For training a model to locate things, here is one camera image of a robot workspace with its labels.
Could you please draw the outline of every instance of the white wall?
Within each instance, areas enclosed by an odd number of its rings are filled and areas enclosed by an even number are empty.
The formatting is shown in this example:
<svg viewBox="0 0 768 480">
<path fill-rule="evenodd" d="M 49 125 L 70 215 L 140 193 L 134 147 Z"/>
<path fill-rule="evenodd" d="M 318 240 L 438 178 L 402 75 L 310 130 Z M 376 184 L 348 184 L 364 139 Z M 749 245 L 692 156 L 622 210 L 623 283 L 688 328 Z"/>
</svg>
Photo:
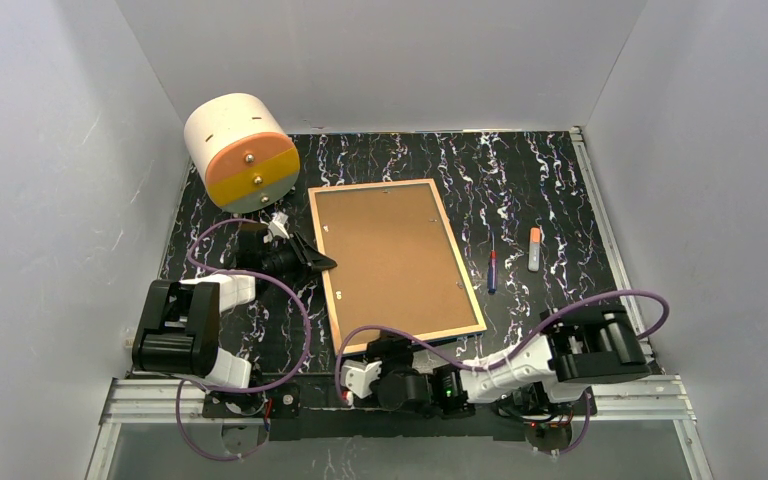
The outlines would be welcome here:
<svg viewBox="0 0 768 480">
<path fill-rule="evenodd" d="M 229 92 L 290 132 L 583 124 L 644 0 L 117 0 L 182 119 Z"/>
<path fill-rule="evenodd" d="M 83 478 L 181 130 L 112 0 L 0 0 L 0 479 Z"/>
<path fill-rule="evenodd" d="M 768 478 L 768 2 L 650 1 L 585 129 L 717 478 Z"/>
</svg>

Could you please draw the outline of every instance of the blue pen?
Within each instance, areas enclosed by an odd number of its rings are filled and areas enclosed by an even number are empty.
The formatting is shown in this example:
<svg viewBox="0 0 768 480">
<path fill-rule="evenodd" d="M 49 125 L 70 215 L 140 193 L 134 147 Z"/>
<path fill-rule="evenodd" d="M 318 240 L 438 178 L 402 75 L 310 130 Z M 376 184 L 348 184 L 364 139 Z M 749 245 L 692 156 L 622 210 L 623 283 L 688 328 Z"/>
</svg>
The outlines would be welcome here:
<svg viewBox="0 0 768 480">
<path fill-rule="evenodd" d="M 487 271 L 487 293 L 496 293 L 496 236 L 490 232 L 490 267 Z"/>
</svg>

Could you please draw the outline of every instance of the cork board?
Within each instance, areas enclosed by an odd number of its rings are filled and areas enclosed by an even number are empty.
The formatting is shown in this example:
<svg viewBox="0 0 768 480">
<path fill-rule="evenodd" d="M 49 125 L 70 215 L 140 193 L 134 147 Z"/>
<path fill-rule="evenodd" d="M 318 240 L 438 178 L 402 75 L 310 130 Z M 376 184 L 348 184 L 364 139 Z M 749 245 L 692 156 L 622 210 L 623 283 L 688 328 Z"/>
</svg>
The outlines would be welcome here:
<svg viewBox="0 0 768 480">
<path fill-rule="evenodd" d="M 486 330 L 431 179 L 308 190 L 334 348 L 357 327 L 385 325 L 422 340 Z M 378 338 L 356 335 L 345 353 Z"/>
</svg>

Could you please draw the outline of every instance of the white cylinder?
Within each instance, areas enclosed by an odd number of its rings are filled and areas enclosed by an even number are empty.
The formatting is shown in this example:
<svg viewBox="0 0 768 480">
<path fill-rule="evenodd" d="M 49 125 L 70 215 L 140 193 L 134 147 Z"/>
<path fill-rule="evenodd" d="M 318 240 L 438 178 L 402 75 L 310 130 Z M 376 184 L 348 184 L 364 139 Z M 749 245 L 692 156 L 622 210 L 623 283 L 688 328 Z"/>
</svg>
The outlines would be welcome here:
<svg viewBox="0 0 768 480">
<path fill-rule="evenodd" d="M 274 203 L 295 185 L 299 154 L 266 105 L 231 93 L 198 107 L 184 140 L 211 200 L 233 213 Z"/>
</svg>

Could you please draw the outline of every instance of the black table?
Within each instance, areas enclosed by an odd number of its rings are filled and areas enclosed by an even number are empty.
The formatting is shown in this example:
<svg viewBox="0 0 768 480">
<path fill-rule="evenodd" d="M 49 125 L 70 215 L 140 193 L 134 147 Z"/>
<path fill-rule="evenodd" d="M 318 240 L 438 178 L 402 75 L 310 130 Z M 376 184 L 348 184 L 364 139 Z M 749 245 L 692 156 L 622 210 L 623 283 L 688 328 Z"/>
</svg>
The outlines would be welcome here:
<svg viewBox="0 0 768 480">
<path fill-rule="evenodd" d="M 457 341 L 462 358 L 516 343 L 547 308 L 616 288 L 566 132 L 296 135 L 293 140 L 301 156 L 296 192 L 247 217 L 269 221 L 276 210 L 284 212 L 291 231 L 311 240 L 310 187 L 435 180 L 487 322 L 484 334 Z M 191 168 L 161 277 L 203 275 L 186 263 L 186 250 L 199 233 L 230 217 L 210 201 Z M 543 231 L 538 273 L 526 267 L 533 226 Z M 198 257 L 221 266 L 231 252 L 234 230 L 229 226 L 204 241 Z M 499 268 L 499 290 L 493 296 L 485 283 L 491 231 Z M 317 277 L 291 287 L 308 306 L 313 324 L 311 355 L 298 377 L 306 385 L 302 408 L 326 406 L 333 400 L 334 349 L 322 282 Z M 303 340 L 299 312 L 275 288 L 221 320 L 222 347 L 247 356 L 267 379 L 295 364 Z"/>
</svg>

